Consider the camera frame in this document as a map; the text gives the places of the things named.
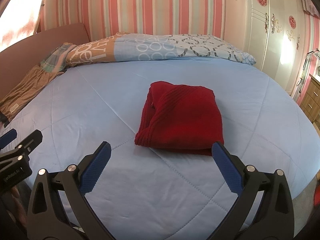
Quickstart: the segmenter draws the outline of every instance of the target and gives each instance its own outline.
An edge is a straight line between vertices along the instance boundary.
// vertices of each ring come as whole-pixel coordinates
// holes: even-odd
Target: silver screw
[[[75,165],[70,165],[69,167],[68,167],[68,171],[75,171],[76,170],[76,168],[77,168],[77,166],[75,166]]]
[[[284,172],[283,172],[283,170],[277,170],[277,174],[278,174],[279,176],[283,176],[283,175],[284,175]]]
[[[252,165],[247,166],[247,171],[254,172],[256,170]]]
[[[39,175],[43,175],[43,174],[45,174],[45,169],[41,169],[41,170],[39,170]]]

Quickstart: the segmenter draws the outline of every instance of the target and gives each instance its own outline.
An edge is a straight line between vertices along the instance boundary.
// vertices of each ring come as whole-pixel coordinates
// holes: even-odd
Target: drawer
[[[320,89],[312,81],[308,86],[307,93],[318,105],[320,105]]]
[[[301,104],[307,110],[307,112],[309,112],[309,114],[312,116],[314,120],[319,113],[318,104],[312,99],[312,97],[309,94],[305,95]]]
[[[311,114],[309,114],[309,112],[304,108],[304,106],[301,105],[300,108],[302,109],[302,111],[304,112],[304,114],[306,115],[306,117],[308,117],[308,119],[310,120],[310,122],[313,122],[313,118],[312,118]]]

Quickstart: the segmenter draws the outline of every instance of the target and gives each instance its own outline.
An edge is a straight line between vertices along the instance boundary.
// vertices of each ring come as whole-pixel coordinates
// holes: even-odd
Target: wardrobe
[[[226,0],[225,22],[224,39],[291,94],[305,57],[301,0]]]

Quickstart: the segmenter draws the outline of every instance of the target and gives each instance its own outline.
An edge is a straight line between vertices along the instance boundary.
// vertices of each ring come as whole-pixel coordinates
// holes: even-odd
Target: white wardrobe door
[[[248,28],[250,28],[248,53],[255,57],[257,63],[254,66],[261,70],[267,44],[268,29],[266,31],[265,21],[266,14],[267,18],[269,16],[269,1],[251,1],[251,8],[249,7],[251,13],[251,25],[248,24]]]
[[[284,0],[269,0],[269,3],[269,35],[262,71],[271,78],[275,79],[280,62],[284,38]]]
[[[306,18],[303,12],[301,0],[296,0],[296,3],[298,8],[298,17],[296,18],[296,21],[297,21],[297,27],[296,27],[297,38],[296,38],[296,48],[295,48],[296,56],[292,66],[290,78],[289,78],[287,87],[285,89],[289,95],[292,93],[296,85],[299,70],[305,57],[305,55],[303,55],[303,48],[304,48],[304,42],[305,42]]]
[[[284,36],[275,81],[286,89],[297,51],[299,26],[297,0],[284,0]]]

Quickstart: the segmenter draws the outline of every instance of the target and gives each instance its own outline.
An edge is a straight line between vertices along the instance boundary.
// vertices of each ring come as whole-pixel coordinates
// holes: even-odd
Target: ornate door handle
[[[266,33],[268,33],[268,29],[269,29],[269,15],[266,13],[266,21],[264,24],[264,27],[266,28]]]
[[[275,33],[275,14],[272,14],[272,18],[271,18],[272,24],[271,24],[271,28],[272,28],[272,33]]]
[[[300,43],[300,34],[299,34],[299,36],[298,36],[297,50],[299,49],[299,43]]]

